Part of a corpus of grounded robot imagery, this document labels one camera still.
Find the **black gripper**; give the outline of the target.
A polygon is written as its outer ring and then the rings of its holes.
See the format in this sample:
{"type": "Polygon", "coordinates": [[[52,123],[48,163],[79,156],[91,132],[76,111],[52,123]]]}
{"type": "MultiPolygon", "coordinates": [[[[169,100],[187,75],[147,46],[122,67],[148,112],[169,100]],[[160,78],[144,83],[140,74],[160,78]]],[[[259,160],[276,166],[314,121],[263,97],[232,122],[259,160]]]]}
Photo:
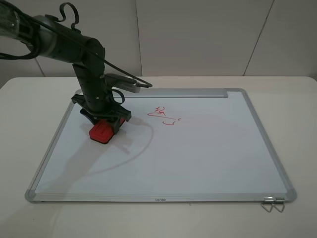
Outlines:
{"type": "Polygon", "coordinates": [[[71,100],[74,104],[78,104],[81,107],[80,114],[86,117],[93,125],[96,125],[102,119],[112,122],[112,132],[114,134],[119,132],[121,119],[126,121],[131,119],[131,112],[115,101],[102,102],[97,99],[92,102],[80,94],[75,94],[71,100]]]}

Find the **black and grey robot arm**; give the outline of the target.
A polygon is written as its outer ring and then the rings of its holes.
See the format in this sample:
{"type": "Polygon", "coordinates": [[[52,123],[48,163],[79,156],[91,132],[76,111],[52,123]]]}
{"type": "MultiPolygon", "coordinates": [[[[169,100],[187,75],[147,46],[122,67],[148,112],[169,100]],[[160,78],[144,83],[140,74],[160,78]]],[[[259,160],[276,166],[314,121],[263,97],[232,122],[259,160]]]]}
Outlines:
{"type": "Polygon", "coordinates": [[[91,37],[76,29],[79,15],[71,3],[59,7],[62,20],[52,15],[30,17],[14,5],[0,2],[0,34],[25,44],[29,53],[15,56],[2,53],[2,60],[30,60],[43,56],[57,61],[70,63],[81,87],[82,94],[72,97],[72,102],[81,106],[80,113],[97,124],[105,120],[111,132],[117,134],[123,121],[131,118],[130,111],[115,101],[113,93],[118,88],[126,90],[134,80],[116,74],[105,74],[105,48],[91,37]],[[61,24],[66,20],[64,7],[70,6],[75,15],[71,28],[61,24]]]}

